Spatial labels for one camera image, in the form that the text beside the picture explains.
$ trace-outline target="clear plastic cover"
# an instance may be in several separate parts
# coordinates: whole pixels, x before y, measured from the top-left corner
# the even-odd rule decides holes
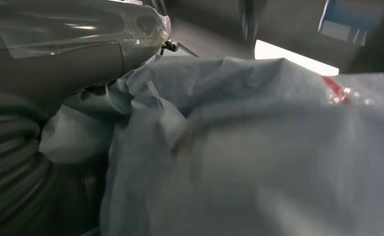
[[[98,43],[158,46],[170,20],[149,6],[118,0],[6,1],[0,4],[0,45],[14,58],[55,55]]]

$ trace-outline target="bright light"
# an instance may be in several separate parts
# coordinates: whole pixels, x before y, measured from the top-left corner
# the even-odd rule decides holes
[[[276,59],[286,58],[293,63],[303,66],[320,75],[333,76],[338,75],[339,69],[331,65],[304,57],[303,55],[293,53],[275,45],[257,40],[255,46],[255,59]]]
[[[95,30],[96,26],[72,26],[75,29],[83,29],[83,30]]]

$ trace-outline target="red marking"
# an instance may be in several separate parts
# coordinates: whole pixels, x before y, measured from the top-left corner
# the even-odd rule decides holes
[[[324,82],[334,91],[338,98],[338,102],[341,102],[343,104],[351,104],[352,102],[350,99],[346,96],[344,93],[344,90],[330,77],[327,76],[321,76]]]

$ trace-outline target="plastic wrap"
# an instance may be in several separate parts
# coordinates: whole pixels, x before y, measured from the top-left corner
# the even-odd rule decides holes
[[[155,47],[170,20],[149,6],[124,1],[7,1],[0,5],[0,37],[14,58],[60,54],[100,43]]]
[[[156,57],[106,100],[102,235],[384,235],[384,75]]]

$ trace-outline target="plastic sheeting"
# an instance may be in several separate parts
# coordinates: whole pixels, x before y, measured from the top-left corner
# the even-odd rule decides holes
[[[102,235],[384,235],[384,75],[156,57],[102,98],[121,115],[89,136],[109,147]]]

